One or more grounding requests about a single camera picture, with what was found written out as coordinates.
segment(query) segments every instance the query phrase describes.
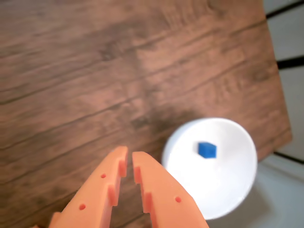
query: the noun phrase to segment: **black stripe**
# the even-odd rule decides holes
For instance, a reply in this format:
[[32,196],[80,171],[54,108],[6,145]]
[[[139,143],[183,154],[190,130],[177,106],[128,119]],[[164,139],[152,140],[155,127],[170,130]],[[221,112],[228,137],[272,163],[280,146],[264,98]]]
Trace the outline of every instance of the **black stripe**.
[[266,18],[269,19],[269,18],[275,17],[275,16],[277,16],[277,15],[279,15],[281,13],[284,13],[286,11],[292,10],[293,8],[301,6],[301,5],[303,5],[303,3],[304,3],[304,0],[300,0],[300,1],[294,2],[294,3],[292,3],[292,4],[288,5],[288,6],[282,7],[280,9],[277,9],[277,10],[275,10],[273,12],[270,12],[270,13],[266,14]]
[[291,157],[291,156],[288,156],[288,155],[285,155],[285,154],[282,154],[282,153],[279,153],[279,152],[274,152],[274,155],[282,157],[282,158],[286,158],[288,160],[291,160],[293,162],[299,163],[301,165],[304,164],[303,160],[300,160],[300,159],[297,159],[297,158],[294,158],[294,157]]
[[279,60],[276,62],[279,69],[304,66],[304,56],[298,56],[290,59]]

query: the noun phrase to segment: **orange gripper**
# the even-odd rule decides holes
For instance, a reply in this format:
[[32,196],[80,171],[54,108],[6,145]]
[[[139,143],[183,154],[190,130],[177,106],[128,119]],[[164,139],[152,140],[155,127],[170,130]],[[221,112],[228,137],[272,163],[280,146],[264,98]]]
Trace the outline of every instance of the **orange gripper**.
[[[49,228],[109,228],[112,206],[117,206],[121,177],[126,176],[127,147],[110,152]],[[144,213],[154,228],[208,228],[194,199],[145,152],[134,152],[133,169],[141,185]]]

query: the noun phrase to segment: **blue cube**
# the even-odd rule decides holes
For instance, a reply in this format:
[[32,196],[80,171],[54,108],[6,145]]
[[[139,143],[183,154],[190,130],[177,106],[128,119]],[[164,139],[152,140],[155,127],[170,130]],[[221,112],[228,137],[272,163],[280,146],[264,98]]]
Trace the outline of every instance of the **blue cube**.
[[217,147],[209,142],[199,142],[199,155],[204,158],[216,158]]

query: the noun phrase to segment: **wooden table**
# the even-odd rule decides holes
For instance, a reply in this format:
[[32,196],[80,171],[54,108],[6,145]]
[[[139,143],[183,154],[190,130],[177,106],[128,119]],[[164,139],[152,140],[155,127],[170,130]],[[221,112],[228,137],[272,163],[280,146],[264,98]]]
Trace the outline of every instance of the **wooden table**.
[[[260,159],[291,140],[261,1],[10,0],[0,20],[2,227],[46,225],[115,146],[159,160],[195,118],[240,123]],[[149,227],[128,172],[111,227]]]

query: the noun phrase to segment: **white bowl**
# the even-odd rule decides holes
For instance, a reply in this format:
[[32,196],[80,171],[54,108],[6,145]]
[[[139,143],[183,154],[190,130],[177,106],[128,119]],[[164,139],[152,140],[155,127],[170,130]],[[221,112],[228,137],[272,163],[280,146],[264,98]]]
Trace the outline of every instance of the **white bowl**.
[[[217,147],[216,158],[198,154],[198,143]],[[232,120],[204,118],[177,129],[162,164],[194,198],[205,219],[233,211],[247,196],[257,172],[257,152],[248,132]]]

